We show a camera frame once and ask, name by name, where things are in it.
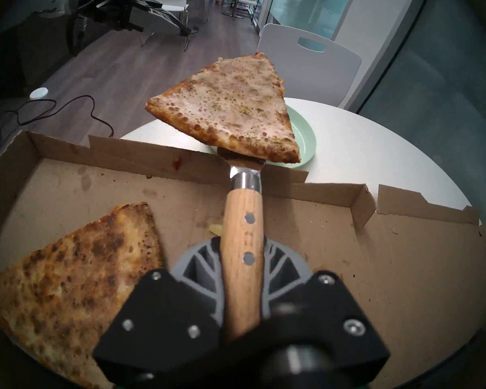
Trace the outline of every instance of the pizza slice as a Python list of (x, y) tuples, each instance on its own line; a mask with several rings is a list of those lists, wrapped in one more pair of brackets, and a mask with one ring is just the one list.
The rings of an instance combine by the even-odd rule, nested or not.
[(216, 61), (151, 98), (146, 110), (206, 145), (299, 163), (284, 92), (272, 63), (256, 53)]
[(160, 267), (148, 205), (117, 207), (0, 273), (0, 327), (65, 378), (112, 388), (92, 351), (139, 279)]

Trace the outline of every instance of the chair back handle hole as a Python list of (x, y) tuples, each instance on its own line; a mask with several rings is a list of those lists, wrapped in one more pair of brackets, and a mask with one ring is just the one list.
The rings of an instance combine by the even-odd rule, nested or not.
[(311, 51), (323, 52), (326, 49), (326, 45), (316, 42), (315, 40), (307, 39), (306, 37), (299, 37), (297, 44)]

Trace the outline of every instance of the cardboard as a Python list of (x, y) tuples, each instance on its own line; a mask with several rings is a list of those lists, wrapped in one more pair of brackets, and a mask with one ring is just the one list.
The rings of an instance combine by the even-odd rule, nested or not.
[[(2, 154), (0, 270), (117, 205), (148, 202), (169, 268), (212, 236), (209, 224), (222, 223), (228, 166), (218, 156), (98, 137), (90, 143), (22, 131)], [(475, 225), (474, 209), (435, 208), (417, 193), (380, 186), (375, 213), (363, 184), (305, 179), (264, 168), (265, 233), (313, 270), (337, 273), (377, 328), (392, 357), (372, 387), (414, 378), (486, 326), (486, 223)], [(54, 386), (0, 334), (0, 387), (26, 380)]]
[[(414, 198), (422, 196), (380, 185), (378, 213), (358, 233), (376, 282), (371, 320), (391, 352), (373, 388), (424, 373), (486, 328), (486, 223)], [(381, 214), (388, 209), (395, 214)]]

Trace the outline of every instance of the white bottle cap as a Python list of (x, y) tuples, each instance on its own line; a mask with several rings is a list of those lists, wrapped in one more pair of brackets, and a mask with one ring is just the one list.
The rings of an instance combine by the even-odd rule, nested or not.
[(31, 100), (38, 100), (39, 98), (45, 97), (48, 92), (49, 92), (49, 89), (47, 89), (47, 88), (38, 88), (38, 89), (32, 91), (29, 98)]

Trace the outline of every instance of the metal ferrule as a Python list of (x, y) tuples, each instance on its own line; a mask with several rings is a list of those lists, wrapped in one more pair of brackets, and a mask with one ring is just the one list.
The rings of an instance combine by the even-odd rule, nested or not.
[(246, 167), (231, 166), (231, 190), (252, 189), (261, 193), (261, 173)]

